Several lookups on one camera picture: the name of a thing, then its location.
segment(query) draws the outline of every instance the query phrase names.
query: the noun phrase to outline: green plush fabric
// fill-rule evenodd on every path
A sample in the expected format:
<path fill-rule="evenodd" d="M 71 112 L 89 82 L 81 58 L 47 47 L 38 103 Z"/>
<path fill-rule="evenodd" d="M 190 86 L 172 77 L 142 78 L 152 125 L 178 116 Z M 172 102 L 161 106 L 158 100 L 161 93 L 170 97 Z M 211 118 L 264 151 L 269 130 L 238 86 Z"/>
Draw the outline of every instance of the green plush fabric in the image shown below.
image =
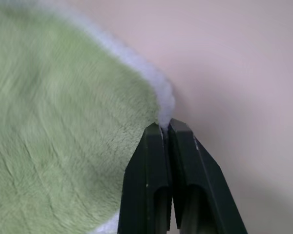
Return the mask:
<path fill-rule="evenodd" d="M 82 30 L 0 6 L 0 234 L 85 234 L 111 218 L 158 109 Z"/>

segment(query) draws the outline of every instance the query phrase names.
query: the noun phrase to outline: green fleece blanket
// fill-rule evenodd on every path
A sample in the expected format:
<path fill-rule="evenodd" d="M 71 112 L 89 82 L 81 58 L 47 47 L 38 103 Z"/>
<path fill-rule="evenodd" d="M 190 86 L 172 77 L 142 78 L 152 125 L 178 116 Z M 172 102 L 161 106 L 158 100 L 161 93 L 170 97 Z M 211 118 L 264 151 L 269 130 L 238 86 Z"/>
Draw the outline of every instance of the green fleece blanket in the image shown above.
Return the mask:
<path fill-rule="evenodd" d="M 150 82 L 83 30 L 0 5 L 0 234 L 86 234 L 112 218 L 160 110 Z"/>

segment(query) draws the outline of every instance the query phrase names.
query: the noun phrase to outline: light pink background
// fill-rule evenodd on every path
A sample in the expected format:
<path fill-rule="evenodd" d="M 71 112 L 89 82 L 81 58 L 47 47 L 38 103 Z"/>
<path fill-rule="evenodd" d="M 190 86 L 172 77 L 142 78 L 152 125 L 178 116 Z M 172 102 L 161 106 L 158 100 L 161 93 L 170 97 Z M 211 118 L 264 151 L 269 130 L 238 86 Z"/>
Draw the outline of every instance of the light pink background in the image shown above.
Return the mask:
<path fill-rule="evenodd" d="M 293 0 L 64 1 L 171 79 L 249 233 L 293 234 Z"/>

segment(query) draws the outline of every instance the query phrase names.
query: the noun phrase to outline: plush toy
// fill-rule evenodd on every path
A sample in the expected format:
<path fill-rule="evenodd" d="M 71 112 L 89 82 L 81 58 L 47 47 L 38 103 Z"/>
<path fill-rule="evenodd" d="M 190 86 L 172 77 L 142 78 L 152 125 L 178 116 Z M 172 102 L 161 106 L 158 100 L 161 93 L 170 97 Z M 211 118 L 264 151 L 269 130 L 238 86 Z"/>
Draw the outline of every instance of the plush toy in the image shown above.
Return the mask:
<path fill-rule="evenodd" d="M 0 234 L 116 233 L 125 168 L 172 115 L 160 72 L 66 12 L 0 1 Z"/>

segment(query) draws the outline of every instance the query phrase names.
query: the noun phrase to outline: white fur edge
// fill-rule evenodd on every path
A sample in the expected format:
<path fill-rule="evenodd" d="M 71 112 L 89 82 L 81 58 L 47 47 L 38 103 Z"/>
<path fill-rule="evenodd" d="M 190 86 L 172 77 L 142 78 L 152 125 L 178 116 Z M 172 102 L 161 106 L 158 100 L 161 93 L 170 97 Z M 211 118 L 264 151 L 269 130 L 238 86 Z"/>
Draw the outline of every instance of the white fur edge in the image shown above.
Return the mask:
<path fill-rule="evenodd" d="M 73 23 L 76 23 L 76 26 L 84 29 L 94 41 L 110 52 L 112 56 L 118 58 L 124 65 L 138 72 L 150 84 L 155 91 L 160 108 L 158 113 L 159 124 L 162 128 L 167 129 L 175 107 L 172 86 L 168 79 L 134 50 L 125 46 L 124 43 L 114 38 L 110 33 L 103 31 L 98 25 L 71 7 L 63 4 L 61 6 L 47 4 L 46 6 L 48 8 L 51 6 L 57 13 L 62 13 L 70 21 L 73 19 Z"/>
<path fill-rule="evenodd" d="M 106 223 L 88 234 L 116 234 L 118 229 L 119 211 Z"/>

